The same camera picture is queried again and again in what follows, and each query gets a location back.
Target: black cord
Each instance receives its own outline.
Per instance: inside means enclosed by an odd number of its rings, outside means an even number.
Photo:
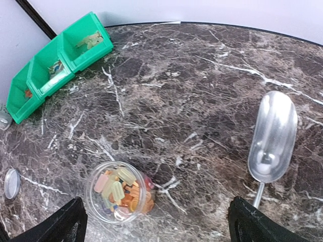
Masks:
[[[27,0],[16,0],[16,2],[50,39],[54,39],[57,36]]]

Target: scoop handle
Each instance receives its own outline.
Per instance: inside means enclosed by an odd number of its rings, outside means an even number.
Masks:
[[[263,189],[264,189],[264,183],[260,183],[259,184],[259,187],[258,187],[257,195],[254,198],[253,204],[252,204],[257,209],[258,209],[259,204],[260,204],[260,200],[261,200],[261,196],[262,196],[262,193],[263,193]]]

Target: small toy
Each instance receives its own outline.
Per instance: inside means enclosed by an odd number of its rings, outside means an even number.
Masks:
[[[32,93],[29,89],[25,91],[25,97],[32,98]]]
[[[86,36],[81,42],[79,42],[76,47],[80,48],[82,45],[86,44],[87,49],[91,49],[92,47],[103,42],[103,37],[99,31],[95,34]]]
[[[50,79],[52,79],[54,76],[56,76],[63,69],[64,69],[63,63],[60,60],[55,62],[51,67],[48,68],[48,72],[50,74]]]

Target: white wall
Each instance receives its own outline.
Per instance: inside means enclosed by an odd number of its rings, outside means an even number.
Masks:
[[[11,79],[49,39],[14,0],[0,0],[0,101]]]
[[[322,0],[29,0],[60,33],[90,11],[105,26],[189,21],[246,26],[323,44]]]

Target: yellow gummy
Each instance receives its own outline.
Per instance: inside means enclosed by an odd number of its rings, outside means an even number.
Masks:
[[[125,198],[125,192],[123,191],[122,185],[120,182],[115,181],[112,185],[112,195],[115,201],[119,201]]]
[[[124,167],[118,168],[116,170],[116,174],[129,186],[131,186],[136,181],[136,177],[134,176],[134,174],[132,174],[128,169]]]
[[[102,191],[102,197],[109,199],[109,195],[112,192],[112,185],[116,182],[116,175],[112,174],[109,176],[109,180],[105,184],[103,191]]]

